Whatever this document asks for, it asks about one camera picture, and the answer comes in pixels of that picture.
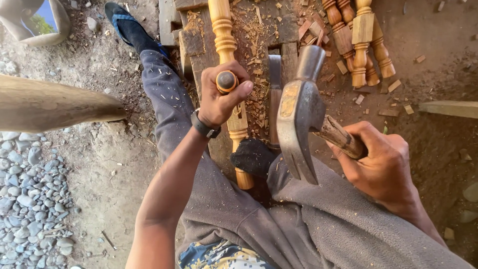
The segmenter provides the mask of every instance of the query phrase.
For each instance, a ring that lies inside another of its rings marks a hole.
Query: wooden workbench
[[[175,5],[180,11],[184,27],[179,34],[182,62],[190,63],[197,93],[201,99],[202,71],[219,64],[219,55],[216,53],[214,43],[216,36],[212,31],[209,8],[207,1],[204,0],[175,0]],[[260,1],[259,3],[252,0],[235,0],[230,6],[233,22],[232,35],[237,41],[234,56],[246,68],[250,79],[254,82],[254,91],[246,101],[249,135],[265,141],[268,139],[269,50],[281,49],[282,45],[287,45],[286,53],[289,57],[297,56],[296,45],[299,36],[296,15],[293,14],[288,0]],[[289,62],[295,61],[283,62],[282,73],[293,73],[291,69],[294,70],[294,67],[288,66]],[[223,173],[229,179],[235,180],[234,168],[228,160],[231,150],[232,141],[225,124],[221,135],[209,143],[209,151]]]

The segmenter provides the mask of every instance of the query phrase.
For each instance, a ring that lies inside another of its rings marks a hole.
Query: wristwatch
[[[216,138],[221,133],[221,126],[219,126],[217,130],[207,127],[206,124],[202,123],[197,117],[199,114],[199,109],[200,108],[196,109],[191,115],[191,123],[200,134],[207,138]]]

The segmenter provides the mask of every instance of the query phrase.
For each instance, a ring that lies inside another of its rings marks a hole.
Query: black sock
[[[128,15],[122,9],[114,9],[114,14]],[[160,49],[158,42],[151,38],[141,27],[138,22],[131,20],[117,20],[118,28],[124,38],[126,38],[131,44],[133,44],[136,52],[140,54],[143,50],[154,50],[160,53],[167,53],[166,49],[162,47]]]

